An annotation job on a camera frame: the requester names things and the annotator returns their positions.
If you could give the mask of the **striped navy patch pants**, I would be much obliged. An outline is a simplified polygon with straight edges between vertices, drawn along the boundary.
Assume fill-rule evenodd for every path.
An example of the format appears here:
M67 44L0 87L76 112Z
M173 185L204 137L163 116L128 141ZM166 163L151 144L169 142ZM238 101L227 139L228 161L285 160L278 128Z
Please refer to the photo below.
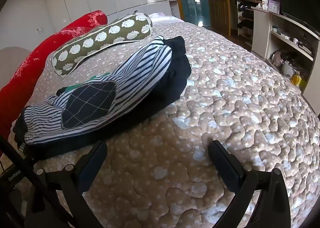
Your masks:
M181 36L157 36L109 74L27 106L13 128L18 149L45 160L111 138L178 100L191 67Z

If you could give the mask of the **red long pillow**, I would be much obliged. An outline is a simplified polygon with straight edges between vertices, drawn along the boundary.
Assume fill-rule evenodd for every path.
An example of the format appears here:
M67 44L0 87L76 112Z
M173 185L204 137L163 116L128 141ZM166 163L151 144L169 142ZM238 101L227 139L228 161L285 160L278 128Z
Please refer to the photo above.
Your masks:
M28 55L9 83L1 89L1 136L3 138L8 138L12 122L19 116L33 94L48 55L67 41L106 24L107 16L100 10L85 14L46 38Z

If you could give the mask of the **yellow bottle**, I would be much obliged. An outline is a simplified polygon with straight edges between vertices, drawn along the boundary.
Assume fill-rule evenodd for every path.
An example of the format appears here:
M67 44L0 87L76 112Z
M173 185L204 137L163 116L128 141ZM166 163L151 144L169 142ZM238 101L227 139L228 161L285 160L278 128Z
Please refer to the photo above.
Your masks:
M302 78L299 72L294 74L290 80L293 85L298 86L301 89L305 88L306 86L306 81Z

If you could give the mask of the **beige rounded headboard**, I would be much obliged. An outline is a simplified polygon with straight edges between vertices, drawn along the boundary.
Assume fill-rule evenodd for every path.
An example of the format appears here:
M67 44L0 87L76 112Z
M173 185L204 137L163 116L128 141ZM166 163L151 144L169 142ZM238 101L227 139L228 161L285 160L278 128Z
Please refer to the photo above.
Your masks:
M6 47L0 51L0 88L11 80L21 63L25 61L30 51L21 47Z

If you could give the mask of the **white shelf unit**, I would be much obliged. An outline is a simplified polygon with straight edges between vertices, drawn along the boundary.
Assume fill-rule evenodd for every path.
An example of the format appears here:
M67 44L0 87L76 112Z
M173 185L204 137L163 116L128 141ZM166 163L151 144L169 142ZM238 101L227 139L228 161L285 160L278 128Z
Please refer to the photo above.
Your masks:
M265 60L280 49L296 51L311 65L302 95L319 115L319 36L301 23L283 15L253 8L252 52Z

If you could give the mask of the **olive hedgehog print pillow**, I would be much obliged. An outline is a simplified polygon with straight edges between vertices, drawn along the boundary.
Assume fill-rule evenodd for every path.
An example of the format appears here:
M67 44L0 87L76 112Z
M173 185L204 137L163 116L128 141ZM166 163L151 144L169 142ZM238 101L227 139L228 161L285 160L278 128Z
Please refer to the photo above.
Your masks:
M65 77L85 59L111 46L140 41L152 34L152 20L144 13L127 14L112 23L97 26L59 47L51 58L54 72Z

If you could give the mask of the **black television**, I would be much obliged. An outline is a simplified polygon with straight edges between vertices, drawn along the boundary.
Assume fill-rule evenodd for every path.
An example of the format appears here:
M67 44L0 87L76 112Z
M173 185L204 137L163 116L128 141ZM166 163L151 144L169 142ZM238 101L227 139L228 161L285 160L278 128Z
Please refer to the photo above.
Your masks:
M316 0L280 0L280 13L319 33L319 9Z

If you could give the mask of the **cluttered dark shoe rack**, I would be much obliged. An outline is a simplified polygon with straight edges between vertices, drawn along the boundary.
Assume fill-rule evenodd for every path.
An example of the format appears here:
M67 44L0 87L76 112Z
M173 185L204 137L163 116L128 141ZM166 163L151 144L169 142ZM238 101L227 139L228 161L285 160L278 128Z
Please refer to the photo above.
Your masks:
M253 8L267 9L267 0L235 0L237 12L236 27L238 39L244 40L248 47L252 47L254 10Z

